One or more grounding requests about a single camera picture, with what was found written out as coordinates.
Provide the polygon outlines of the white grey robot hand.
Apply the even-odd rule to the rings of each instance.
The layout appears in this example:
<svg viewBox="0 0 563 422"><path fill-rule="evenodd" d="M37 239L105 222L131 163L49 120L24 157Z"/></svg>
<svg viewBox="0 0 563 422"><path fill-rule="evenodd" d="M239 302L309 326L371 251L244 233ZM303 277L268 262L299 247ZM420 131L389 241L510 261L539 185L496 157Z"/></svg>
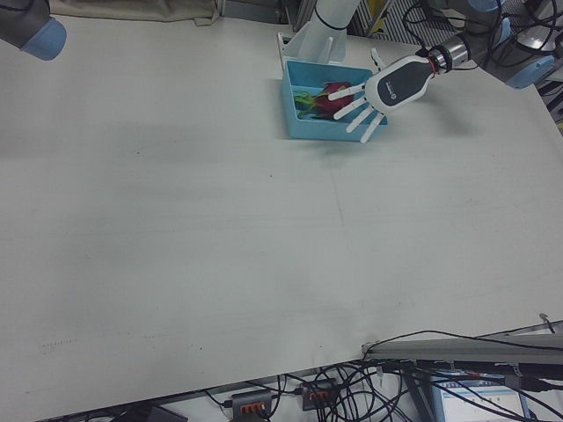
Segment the white grey robot hand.
<svg viewBox="0 0 563 422"><path fill-rule="evenodd" d="M338 109L333 119L341 120L358 111L347 124L346 131L352 133L366 124L361 143L370 141L388 115L422 97L437 73L436 65L429 57L408 55L386 64L374 47L370 50L370 57L376 66L372 76L360 84L339 88L327 97L331 103L348 97L353 99Z"/></svg>

